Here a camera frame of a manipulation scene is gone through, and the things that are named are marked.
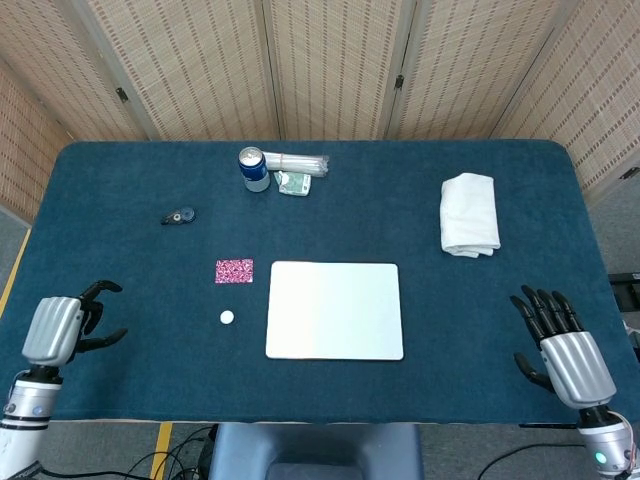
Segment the bundle of clear straws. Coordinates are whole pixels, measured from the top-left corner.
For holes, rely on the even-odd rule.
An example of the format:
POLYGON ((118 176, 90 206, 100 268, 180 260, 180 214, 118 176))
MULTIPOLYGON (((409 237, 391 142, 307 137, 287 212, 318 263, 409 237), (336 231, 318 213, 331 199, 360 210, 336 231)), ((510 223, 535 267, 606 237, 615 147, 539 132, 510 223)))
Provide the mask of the bundle of clear straws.
POLYGON ((329 157, 298 155, 264 151, 267 169, 325 177, 329 171, 329 157))

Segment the white rectangular board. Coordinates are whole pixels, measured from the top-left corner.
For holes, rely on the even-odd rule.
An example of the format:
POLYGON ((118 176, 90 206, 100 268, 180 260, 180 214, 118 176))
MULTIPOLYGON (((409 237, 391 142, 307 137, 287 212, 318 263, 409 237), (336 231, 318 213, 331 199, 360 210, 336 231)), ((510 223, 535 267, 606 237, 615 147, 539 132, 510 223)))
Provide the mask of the white rectangular board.
POLYGON ((270 359, 402 360, 398 266, 275 261, 265 353, 270 359))

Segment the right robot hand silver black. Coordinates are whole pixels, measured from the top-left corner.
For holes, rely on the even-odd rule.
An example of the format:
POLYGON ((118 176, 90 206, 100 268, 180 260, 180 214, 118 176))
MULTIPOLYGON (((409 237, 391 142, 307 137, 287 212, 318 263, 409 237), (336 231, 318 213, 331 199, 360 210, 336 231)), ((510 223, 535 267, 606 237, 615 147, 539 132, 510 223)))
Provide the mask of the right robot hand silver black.
POLYGON ((523 285, 523 297, 510 301, 521 315, 545 365, 533 368, 526 356, 513 354, 524 377, 556 395, 567 407, 603 407, 617 393, 616 385, 593 336, 580 321, 571 302, 559 291, 523 285))

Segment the black correction tape dispenser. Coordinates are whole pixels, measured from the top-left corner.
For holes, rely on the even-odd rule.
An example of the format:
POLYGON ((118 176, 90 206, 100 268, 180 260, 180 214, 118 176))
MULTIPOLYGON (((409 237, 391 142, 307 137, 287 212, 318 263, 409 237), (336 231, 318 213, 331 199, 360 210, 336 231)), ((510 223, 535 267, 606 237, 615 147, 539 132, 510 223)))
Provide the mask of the black correction tape dispenser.
POLYGON ((182 225, 195 220, 196 214, 192 207, 182 207, 169 212, 161 219, 162 225, 182 225))

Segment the pink patterned card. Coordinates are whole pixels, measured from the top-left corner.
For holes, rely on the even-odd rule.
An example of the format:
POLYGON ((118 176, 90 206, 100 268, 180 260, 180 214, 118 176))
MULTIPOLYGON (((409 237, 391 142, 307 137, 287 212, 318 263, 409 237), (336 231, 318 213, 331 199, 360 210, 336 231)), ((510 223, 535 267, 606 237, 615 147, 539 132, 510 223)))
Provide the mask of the pink patterned card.
POLYGON ((215 264, 216 284, 248 284, 253 282, 254 261, 246 259, 219 259, 215 264))

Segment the blue table cloth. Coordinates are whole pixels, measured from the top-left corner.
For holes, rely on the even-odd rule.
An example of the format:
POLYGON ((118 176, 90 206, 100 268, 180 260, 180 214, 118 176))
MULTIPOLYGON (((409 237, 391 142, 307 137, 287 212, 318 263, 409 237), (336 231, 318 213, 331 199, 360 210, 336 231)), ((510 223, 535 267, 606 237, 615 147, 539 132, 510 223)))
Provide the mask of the blue table cloth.
POLYGON ((96 328, 117 344, 62 370, 59 420, 570 423, 575 413, 519 372, 542 362, 510 301, 557 290, 594 336, 640 420, 640 363, 628 342, 565 149, 543 140, 271 142, 329 157, 305 198, 248 191, 238 142, 78 142, 58 155, 0 318, 0 410, 38 302, 98 280, 96 328), (445 180, 494 179, 501 247, 441 249, 445 180), (162 225, 176 209, 195 220, 162 225), (254 261, 253 282, 216 284, 219 259, 254 261), (265 353, 277 260, 393 263, 404 358, 272 360, 265 353), (229 325, 220 322, 234 313, 229 325))

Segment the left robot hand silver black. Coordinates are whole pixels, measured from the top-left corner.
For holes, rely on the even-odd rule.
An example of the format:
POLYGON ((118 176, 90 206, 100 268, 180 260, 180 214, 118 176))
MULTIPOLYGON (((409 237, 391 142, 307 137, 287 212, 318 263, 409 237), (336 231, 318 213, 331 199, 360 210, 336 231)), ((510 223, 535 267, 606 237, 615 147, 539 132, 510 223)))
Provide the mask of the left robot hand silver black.
POLYGON ((104 305, 97 301, 103 291, 119 293, 122 287, 109 280, 99 280, 77 297, 43 298, 33 315, 22 355, 31 365, 62 367, 76 354, 104 349, 119 342, 126 328, 106 337, 88 338, 102 318, 104 305))

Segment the green tissue packet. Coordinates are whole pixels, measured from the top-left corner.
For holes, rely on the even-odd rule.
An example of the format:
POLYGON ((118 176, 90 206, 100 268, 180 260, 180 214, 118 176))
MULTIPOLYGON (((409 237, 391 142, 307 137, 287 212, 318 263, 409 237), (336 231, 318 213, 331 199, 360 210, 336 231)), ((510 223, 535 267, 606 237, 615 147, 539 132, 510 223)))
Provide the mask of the green tissue packet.
POLYGON ((281 194, 306 197, 310 192, 312 177, 309 174, 276 171, 274 178, 281 194))

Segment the folded white towel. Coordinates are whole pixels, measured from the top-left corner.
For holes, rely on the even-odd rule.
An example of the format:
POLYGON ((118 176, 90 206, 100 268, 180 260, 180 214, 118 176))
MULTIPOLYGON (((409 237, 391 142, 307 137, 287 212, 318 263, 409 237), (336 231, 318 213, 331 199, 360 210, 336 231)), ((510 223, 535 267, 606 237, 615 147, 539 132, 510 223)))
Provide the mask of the folded white towel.
POLYGON ((445 180, 440 202, 441 249, 452 256, 492 256, 501 247, 494 179, 462 173, 445 180))

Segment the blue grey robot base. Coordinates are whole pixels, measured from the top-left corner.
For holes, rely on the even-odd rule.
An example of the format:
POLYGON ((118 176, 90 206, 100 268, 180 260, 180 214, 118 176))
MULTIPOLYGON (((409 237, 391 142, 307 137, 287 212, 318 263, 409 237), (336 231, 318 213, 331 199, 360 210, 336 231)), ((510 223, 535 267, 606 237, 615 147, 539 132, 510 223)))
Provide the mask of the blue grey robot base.
POLYGON ((423 480, 414 424, 224 423, 207 480, 423 480))

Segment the blue soda can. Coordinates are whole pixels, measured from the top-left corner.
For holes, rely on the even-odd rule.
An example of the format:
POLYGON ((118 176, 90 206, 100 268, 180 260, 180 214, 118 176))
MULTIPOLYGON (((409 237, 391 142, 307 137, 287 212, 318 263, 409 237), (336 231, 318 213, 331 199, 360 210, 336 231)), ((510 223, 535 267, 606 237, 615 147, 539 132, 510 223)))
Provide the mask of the blue soda can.
POLYGON ((259 148, 243 148, 238 155, 238 165, 249 191, 259 193, 269 188, 270 176, 266 158, 259 148))

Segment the bamboo folding screen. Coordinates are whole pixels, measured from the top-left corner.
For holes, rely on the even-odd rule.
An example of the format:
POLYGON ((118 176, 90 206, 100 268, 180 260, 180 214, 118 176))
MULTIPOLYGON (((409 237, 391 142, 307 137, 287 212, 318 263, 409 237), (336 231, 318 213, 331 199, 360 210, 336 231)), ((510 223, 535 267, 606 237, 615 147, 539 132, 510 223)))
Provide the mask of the bamboo folding screen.
POLYGON ((553 140, 595 201, 640 167, 640 0, 0 0, 25 222, 74 141, 383 138, 553 140))

